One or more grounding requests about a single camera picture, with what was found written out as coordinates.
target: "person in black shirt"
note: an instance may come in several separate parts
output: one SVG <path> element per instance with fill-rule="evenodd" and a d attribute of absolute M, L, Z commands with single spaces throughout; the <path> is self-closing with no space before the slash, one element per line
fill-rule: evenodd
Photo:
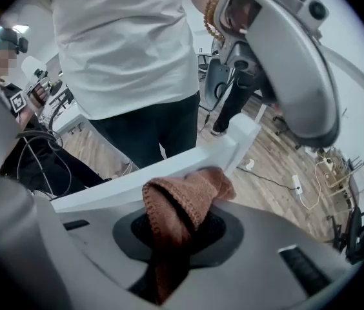
<path fill-rule="evenodd" d="M 2 80 L 2 77 L 8 75 L 8 70 L 12 67 L 17 54 L 17 34 L 12 29 L 2 29 L 2 31 L 0 31 L 0 91 L 1 95 L 4 94 L 4 97 L 8 99 L 21 90 L 13 84 L 5 84 Z M 19 113 L 13 112 L 13 115 L 20 125 L 21 131 L 41 130 L 47 132 L 46 127 L 39 123 L 37 116 L 34 114 L 34 109 L 41 110 L 43 106 L 39 101 L 45 103 L 48 95 L 41 85 L 36 85 L 34 91 L 39 99 L 37 100 L 35 96 L 31 94 L 29 97 L 30 105 L 26 106 Z M 1 175 L 17 178 L 17 166 L 19 164 L 21 152 L 29 139 L 31 139 L 31 137 L 22 138 L 15 142 L 1 167 Z M 30 147 L 35 156 L 39 159 L 48 181 L 47 184 L 34 155 L 30 150 L 25 150 L 20 161 L 19 181 L 31 191 L 45 191 L 53 193 L 55 196 L 60 196 L 62 194 L 68 195 L 82 191 L 87 187 L 93 187 L 105 182 L 104 179 L 97 175 L 91 168 L 70 155 L 66 150 L 60 149 L 57 151 L 60 158 L 57 157 L 45 139 L 31 141 Z M 67 170 L 65 163 L 68 165 L 71 175 Z"/>

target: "person wearing headset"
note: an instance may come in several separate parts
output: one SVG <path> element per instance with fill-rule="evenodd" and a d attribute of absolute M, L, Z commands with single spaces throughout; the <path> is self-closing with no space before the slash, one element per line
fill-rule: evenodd
<path fill-rule="evenodd" d="M 5 99 L 5 102 L 21 90 L 14 84 L 6 83 L 3 79 L 8 76 L 10 68 L 16 67 L 15 61 L 18 53 L 17 33 L 11 28 L 1 28 L 0 96 Z M 13 111 L 12 114 L 15 116 L 15 120 L 18 122 L 21 131 L 40 130 L 47 132 L 47 128 L 39 123 L 34 111 L 40 112 L 43 109 L 40 101 L 45 103 L 48 99 L 48 94 L 41 85 L 37 85 L 34 91 L 35 94 L 29 96 L 30 102 L 28 102 L 28 105 L 19 113 L 14 113 Z M 19 139 L 14 143 L 14 146 L 9 150 L 5 162 L 1 167 L 0 175 L 16 179 L 17 167 L 19 166 L 19 181 L 26 188 L 31 191 L 52 192 L 55 196 L 60 196 L 63 193 L 65 195 L 72 194 L 82 191 L 87 187 L 93 187 L 105 182 L 91 168 L 70 155 L 66 150 L 60 149 L 57 152 L 59 157 L 57 157 L 49 147 L 47 140 L 37 139 L 30 143 L 30 147 L 43 166 L 43 171 L 48 180 L 47 184 L 33 154 L 29 150 L 25 150 L 23 157 L 20 157 L 26 145 L 25 140 L 28 141 L 30 138 L 27 136 L 25 139 Z M 65 163 L 68 165 L 71 175 L 66 169 Z"/>
<path fill-rule="evenodd" d="M 34 0 L 43 7 L 44 0 Z M 209 0 L 192 0 L 200 12 Z M 196 146 L 197 59 L 182 0 L 48 0 L 80 112 L 139 168 Z"/>

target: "white cable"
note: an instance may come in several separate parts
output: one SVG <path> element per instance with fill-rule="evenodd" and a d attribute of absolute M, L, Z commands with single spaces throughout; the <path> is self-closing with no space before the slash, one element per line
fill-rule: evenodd
<path fill-rule="evenodd" d="M 35 160 L 37 161 L 37 164 L 39 165 L 40 170 L 41 170 L 41 173 L 43 174 L 43 178 L 44 178 L 44 179 L 45 179 L 45 181 L 46 181 L 46 184 L 47 184 L 47 187 L 48 187 L 48 189 L 49 189 L 50 193 L 52 193 L 52 195 L 54 195 L 53 190 L 52 190 L 52 188 L 51 188 L 51 186 L 50 186 L 50 184 L 49 184 L 49 182 L 48 182 L 48 180 L 47 180 L 46 174 L 45 174 L 45 172 L 44 172 L 44 170 L 43 170 L 43 167 L 42 167 L 42 166 L 41 166 L 41 164 L 40 164 L 39 159 L 38 159 L 38 158 L 37 158 L 37 156 L 34 154 L 34 151 L 33 151 L 33 149 L 31 148 L 30 144 L 27 142 L 27 139 L 26 139 L 26 138 L 24 138 L 24 137 L 23 137 L 23 139 L 24 139 L 24 140 L 25 140 L 25 142 L 26 142 L 26 145 L 27 145 L 27 147 L 28 147 L 28 150 L 32 153 L 33 157 L 34 157 L 34 158 L 35 158 Z"/>
<path fill-rule="evenodd" d="M 129 172 L 130 172 L 130 171 L 132 171 L 133 161 L 130 161 L 130 164 L 128 165 L 128 167 L 126 168 L 126 170 L 123 171 L 121 177 L 123 177 L 125 175 L 125 173 L 128 172 L 129 167 L 130 167 L 130 170 L 129 170 Z"/>
<path fill-rule="evenodd" d="M 317 165 L 319 165 L 320 163 L 323 163 L 322 161 L 321 162 L 318 162 L 317 164 L 316 164 L 316 166 L 314 167 L 314 174 L 316 175 L 316 179 L 317 179 L 317 182 L 318 182 L 318 186 L 319 186 L 319 191 L 318 191 L 318 198 L 317 198 L 317 202 L 316 202 L 316 204 L 314 204 L 311 208 L 308 208 L 305 204 L 304 204 L 304 202 L 303 202 L 303 200 L 301 199 L 301 194 L 299 194 L 299 201 L 301 202 L 301 204 L 306 208 L 306 210 L 311 210 L 311 209 L 313 209 L 318 203 L 319 203 L 319 197 L 320 197 L 320 195 L 321 195 L 321 184 L 320 184 L 320 182 L 319 182 L 319 180 L 318 180 L 318 176 L 317 176 Z"/>

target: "white shirt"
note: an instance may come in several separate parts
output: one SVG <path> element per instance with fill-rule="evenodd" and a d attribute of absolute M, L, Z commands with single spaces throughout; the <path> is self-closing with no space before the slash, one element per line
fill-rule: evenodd
<path fill-rule="evenodd" d="M 52 0 L 63 79 L 103 119 L 199 90 L 182 0 Z"/>

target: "gray cable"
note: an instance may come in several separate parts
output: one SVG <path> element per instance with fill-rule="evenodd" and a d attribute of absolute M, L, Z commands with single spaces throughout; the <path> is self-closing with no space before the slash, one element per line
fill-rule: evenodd
<path fill-rule="evenodd" d="M 43 167 L 42 167 L 42 165 L 41 165 L 41 163 L 40 163 L 39 159 L 38 159 L 38 158 L 37 158 L 37 156 L 34 154 L 34 151 L 33 151 L 33 149 L 31 148 L 30 144 L 28 143 L 27 139 L 26 139 L 26 138 L 24 138 L 24 137 L 23 137 L 23 139 L 24 139 L 24 140 L 25 140 L 25 142 L 26 142 L 26 146 L 28 147 L 28 150 L 32 153 L 32 156 L 34 157 L 34 159 L 36 160 L 37 164 L 38 164 L 38 165 L 39 165 L 39 167 L 40 167 L 40 171 L 41 171 L 41 173 L 43 174 L 43 178 L 44 178 L 44 179 L 45 179 L 45 181 L 46 181 L 46 184 L 47 184 L 48 190 L 50 191 L 50 193 L 51 193 L 52 195 L 54 195 L 53 190 L 52 190 L 52 188 L 51 188 L 51 186 L 50 186 L 50 183 L 48 182 L 47 176 L 46 176 L 46 174 L 45 174 L 45 172 L 44 172 L 44 170 L 43 170 Z M 18 164 L 18 166 L 20 165 L 20 161 L 21 161 L 21 158 L 22 158 L 22 157 L 23 157 L 23 156 L 22 156 L 22 155 L 20 155 L 20 158 L 19 158 L 19 164 Z M 19 180 L 19 169 L 17 169 L 17 179 Z"/>

